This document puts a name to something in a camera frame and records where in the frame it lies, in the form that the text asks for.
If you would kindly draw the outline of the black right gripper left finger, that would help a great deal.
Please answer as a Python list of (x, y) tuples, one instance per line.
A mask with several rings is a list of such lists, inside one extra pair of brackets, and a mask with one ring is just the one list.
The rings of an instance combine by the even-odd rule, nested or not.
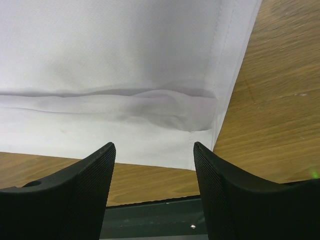
[(22, 187), (0, 190), (2, 240), (98, 240), (116, 148), (88, 157)]

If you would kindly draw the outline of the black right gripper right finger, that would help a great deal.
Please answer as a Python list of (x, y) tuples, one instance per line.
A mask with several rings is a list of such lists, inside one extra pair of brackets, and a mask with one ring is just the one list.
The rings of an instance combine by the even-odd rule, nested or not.
[(317, 240), (320, 181), (276, 183), (218, 157), (200, 142), (194, 164), (211, 240)]

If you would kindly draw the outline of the white t-shirt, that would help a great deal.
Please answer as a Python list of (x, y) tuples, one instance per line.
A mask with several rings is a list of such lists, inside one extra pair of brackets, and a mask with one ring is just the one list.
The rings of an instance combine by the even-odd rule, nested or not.
[(3, 0), (0, 150), (193, 170), (213, 149), (259, 0)]

